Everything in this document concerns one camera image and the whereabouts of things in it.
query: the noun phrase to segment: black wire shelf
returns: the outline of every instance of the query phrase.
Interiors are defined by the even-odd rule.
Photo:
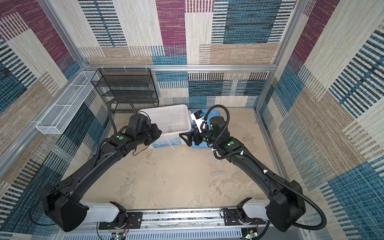
[[[115,97],[128,99],[138,111],[159,106],[152,73],[145,68],[97,69],[91,83],[108,104]],[[132,113],[126,101],[118,99],[112,105],[113,113]]]

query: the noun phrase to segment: red wire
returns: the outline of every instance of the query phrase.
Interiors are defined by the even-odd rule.
[[[257,234],[259,234],[259,221],[257,220],[257,218],[255,218],[255,219],[256,219],[256,223],[257,223],[257,225],[256,225]]]
[[[129,220],[128,225],[124,228],[124,231],[122,232],[123,235],[124,235],[124,232],[125,232],[125,230],[127,229],[128,226],[129,226],[129,228],[128,228],[127,232],[129,232],[129,230],[131,229],[131,220]]]

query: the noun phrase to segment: beige floor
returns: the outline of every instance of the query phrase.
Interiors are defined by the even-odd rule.
[[[231,108],[229,112],[231,135],[276,172],[253,110]],[[128,114],[116,115],[117,128],[128,120]],[[231,206],[246,197],[266,199],[242,170],[225,159],[215,159],[211,149],[182,145],[146,149],[137,156],[128,154],[92,185],[83,200],[116,201],[127,209],[153,209]]]

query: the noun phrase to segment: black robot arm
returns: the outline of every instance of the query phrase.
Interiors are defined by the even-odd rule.
[[[226,111],[227,121],[222,116],[214,116],[207,125],[207,116],[214,107],[221,107]],[[242,169],[254,182],[259,185],[262,191],[270,200],[266,206],[266,215],[273,225],[280,231],[285,232],[291,225],[318,230],[326,225],[326,218],[321,209],[310,199],[303,195],[303,190],[295,180],[288,182],[286,179],[276,175],[263,163],[257,160],[238,139],[230,136],[228,131],[229,112],[222,105],[211,107],[207,115],[203,115],[199,110],[195,114],[197,119],[194,129],[191,132],[179,134],[188,146],[199,145],[206,142],[213,148],[215,157],[227,159],[240,169]],[[321,223],[316,226],[306,226],[296,223],[296,221],[306,212],[305,201],[312,205],[321,216]],[[245,213],[238,214],[242,222],[250,222]]]
[[[161,135],[156,124],[142,114],[129,119],[128,126],[102,141],[101,149],[75,173],[59,182],[57,186],[47,186],[41,192],[45,214],[59,227],[68,232],[79,226],[87,215],[88,207],[79,203],[86,191],[113,164],[125,157],[139,144],[150,145]],[[116,225],[125,223],[125,209],[116,205],[120,212]]]

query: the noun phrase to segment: white wire basket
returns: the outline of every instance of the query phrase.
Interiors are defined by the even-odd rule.
[[[93,88],[93,71],[83,71],[42,117],[36,128],[43,134],[63,134]]]

